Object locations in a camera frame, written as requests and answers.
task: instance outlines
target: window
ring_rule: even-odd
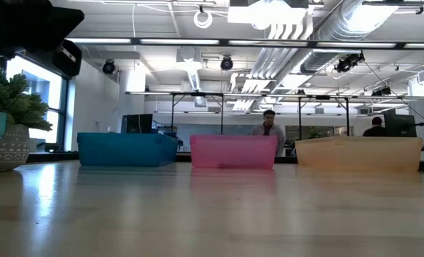
[[[29,129],[31,138],[43,139],[46,143],[60,143],[59,123],[64,118],[64,110],[61,106],[63,79],[26,59],[16,56],[7,62],[6,74],[8,78],[15,74],[23,74],[29,84],[29,94],[39,94],[42,101],[49,105],[49,112],[44,119],[52,124],[51,131],[41,131],[38,129]]]

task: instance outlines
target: man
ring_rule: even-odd
[[[372,119],[372,128],[364,131],[363,136],[388,136],[386,129],[382,127],[382,119],[379,117]]]
[[[274,124],[276,113],[273,110],[266,110],[263,113],[264,122],[262,125],[255,126],[252,130],[252,136],[277,136],[276,156],[284,156],[285,132]]]

